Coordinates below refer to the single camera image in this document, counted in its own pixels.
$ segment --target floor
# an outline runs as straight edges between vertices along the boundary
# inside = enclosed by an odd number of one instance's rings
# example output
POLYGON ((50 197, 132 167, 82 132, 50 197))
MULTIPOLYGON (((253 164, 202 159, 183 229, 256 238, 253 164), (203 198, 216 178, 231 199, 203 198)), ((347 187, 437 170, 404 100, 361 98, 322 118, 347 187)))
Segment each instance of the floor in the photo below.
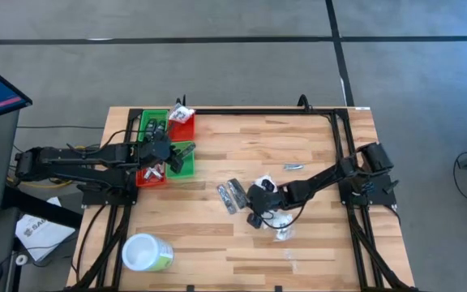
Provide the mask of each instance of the floor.
MULTIPOLYGON (((171 105, 183 94, 190 105, 292 105, 306 94, 313 105, 370 106, 401 181, 401 228, 416 285, 461 291, 467 290, 467 200, 455 188, 452 166, 467 151, 467 41, 450 36, 467 36, 465 0, 0 0, 0 40, 30 40, 0 41, 0 74, 34 100, 20 114, 19 124, 27 126, 102 126, 111 105, 171 105), (326 3, 333 3, 345 38, 346 71, 330 41, 41 42, 330 37, 326 3)), ((100 137, 99 130, 18 130, 15 144, 62 147, 100 137)), ((457 177, 467 194, 467 170, 457 177)), ((64 204, 79 207, 72 188, 27 191, 61 195, 64 204)), ((20 290, 61 289, 73 245, 57 249, 46 268, 25 266, 20 290)))

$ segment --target green label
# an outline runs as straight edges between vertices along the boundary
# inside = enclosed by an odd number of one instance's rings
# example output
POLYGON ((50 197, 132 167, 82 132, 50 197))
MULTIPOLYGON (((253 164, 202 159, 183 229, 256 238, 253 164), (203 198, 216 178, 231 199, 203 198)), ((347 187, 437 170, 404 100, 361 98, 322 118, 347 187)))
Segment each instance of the green label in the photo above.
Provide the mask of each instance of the green label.
POLYGON ((149 271, 161 271, 170 266, 172 258, 160 255, 158 261, 149 269, 149 271))

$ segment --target red container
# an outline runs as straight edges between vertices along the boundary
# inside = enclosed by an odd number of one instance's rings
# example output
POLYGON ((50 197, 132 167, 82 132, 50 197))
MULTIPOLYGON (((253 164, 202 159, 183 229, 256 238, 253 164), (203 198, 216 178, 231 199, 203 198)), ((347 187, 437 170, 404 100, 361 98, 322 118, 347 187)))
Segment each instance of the red container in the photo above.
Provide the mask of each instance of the red container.
POLYGON ((169 120, 167 129, 172 125, 174 125, 174 127, 170 131, 169 137, 173 142, 192 141, 194 139, 195 114, 193 114, 185 123, 169 120))
POLYGON ((144 175, 147 173, 147 169, 136 171, 136 186, 137 187, 154 187, 161 184, 164 184, 167 179, 165 178, 165 172, 163 173, 163 178, 158 179, 155 175, 152 175, 149 180, 144 178, 144 175))

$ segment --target wooden table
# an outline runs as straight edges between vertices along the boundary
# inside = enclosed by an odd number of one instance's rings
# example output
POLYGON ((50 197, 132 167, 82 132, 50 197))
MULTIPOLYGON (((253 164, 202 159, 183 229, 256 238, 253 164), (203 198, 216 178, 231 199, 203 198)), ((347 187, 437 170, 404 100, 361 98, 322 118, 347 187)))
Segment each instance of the wooden table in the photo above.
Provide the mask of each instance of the wooden table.
MULTIPOLYGON (((110 108, 102 141, 126 127, 129 109, 110 108)), ((349 108, 349 116, 356 147, 377 140, 368 109, 349 108)), ((113 140, 122 141, 123 135, 113 140)), ((307 179, 334 164, 332 129, 326 118, 198 115, 195 143, 195 176, 141 189, 131 213, 128 235, 150 233, 171 243, 175 251, 172 267, 163 273, 137 273, 123 267, 120 290, 185 290, 186 285, 195 285, 196 290, 274 290, 275 286, 283 286, 284 291, 359 290, 347 213, 336 185, 316 193, 294 224, 294 237, 284 242, 274 239, 273 230, 248 225, 246 208, 229 215, 216 192, 218 184, 231 178, 247 189, 264 174, 278 184, 307 179), (305 167, 285 171, 286 162, 305 167)), ((80 235, 98 208, 85 210, 80 235)), ((108 214, 106 207, 90 230, 81 275, 101 252, 108 214)), ((413 286, 397 218, 386 208, 374 206, 371 221, 378 251, 396 275, 413 286)), ((79 236, 76 255, 81 240, 79 236)), ((372 286, 370 259, 364 254, 372 286)), ((114 259, 112 254, 107 286, 114 259)), ((71 271, 67 284, 74 283, 71 271)))

